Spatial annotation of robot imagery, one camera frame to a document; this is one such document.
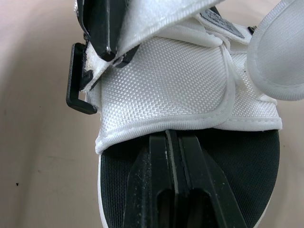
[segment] beige surface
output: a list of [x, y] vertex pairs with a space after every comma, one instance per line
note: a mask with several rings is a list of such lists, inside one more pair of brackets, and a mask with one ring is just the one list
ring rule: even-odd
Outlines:
[[[256, 25], [278, 0], [227, 0]], [[65, 104], [70, 47], [82, 41], [72, 0], [0, 1], [0, 228], [100, 228], [99, 118]], [[304, 223], [304, 102], [279, 102], [279, 174], [261, 228]]]

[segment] velcro strap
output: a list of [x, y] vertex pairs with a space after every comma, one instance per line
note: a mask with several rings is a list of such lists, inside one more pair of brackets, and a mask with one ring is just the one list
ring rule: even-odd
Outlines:
[[[210, 8], [222, 0], [130, 0], [118, 42], [116, 58], [157, 34], [160, 30]], [[100, 75], [115, 61], [99, 59], [93, 47], [87, 49], [86, 70], [93, 71], [93, 79], [85, 86], [88, 92]]]

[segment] white woven fabric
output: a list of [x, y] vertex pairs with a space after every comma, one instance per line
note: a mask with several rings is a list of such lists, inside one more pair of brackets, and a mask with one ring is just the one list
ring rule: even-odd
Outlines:
[[255, 85], [280, 100], [304, 99], [304, 1], [281, 1], [257, 27], [247, 66]]
[[110, 69], [100, 82], [96, 151], [153, 132], [204, 129], [226, 121], [235, 84], [222, 49], [152, 38], [129, 65]]
[[[203, 9], [222, 0], [130, 0], [124, 17], [117, 58], [158, 33], [161, 29], [177, 24]], [[87, 49], [86, 70], [93, 71], [93, 79], [83, 89], [88, 92], [100, 75], [113, 63], [100, 59], [90, 46]]]
[[246, 73], [244, 63], [246, 54], [232, 55], [237, 72], [245, 86], [236, 87], [235, 103], [231, 116], [221, 125], [215, 127], [234, 131], [266, 131], [281, 129], [282, 120], [276, 110], [276, 100], [265, 102], [258, 99], [257, 89]]
[[153, 37], [126, 67], [107, 69], [87, 96], [101, 113], [98, 154], [166, 129], [282, 128], [276, 100], [261, 93], [248, 76], [248, 34], [240, 29], [243, 38], [235, 38], [222, 28], [205, 26], [191, 19], [167, 28], [159, 35], [170, 39]]

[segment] fabric label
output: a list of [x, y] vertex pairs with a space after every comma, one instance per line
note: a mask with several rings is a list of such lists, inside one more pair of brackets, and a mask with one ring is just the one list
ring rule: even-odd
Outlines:
[[233, 33], [234, 35], [240, 37], [240, 38], [245, 38], [242, 33], [240, 33], [238, 31], [238, 29], [229, 21], [223, 19], [221, 16], [219, 16], [218, 14], [216, 14], [215, 12], [213, 12], [210, 9], [205, 10], [204, 12], [200, 13], [200, 15], [212, 22], [213, 24], [227, 30], [228, 32]]

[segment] buckle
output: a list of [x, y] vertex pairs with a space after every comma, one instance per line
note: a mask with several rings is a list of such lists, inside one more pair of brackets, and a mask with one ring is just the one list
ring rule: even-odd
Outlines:
[[77, 111], [91, 115], [97, 113], [97, 109], [93, 105], [79, 99], [81, 85], [85, 81], [90, 80], [90, 77], [93, 77], [92, 71], [84, 72], [83, 70], [86, 56], [85, 51], [86, 45], [84, 44], [76, 43], [72, 46], [66, 103]]
[[113, 60], [127, 1], [77, 0], [77, 6], [79, 24], [97, 55], [107, 62]]

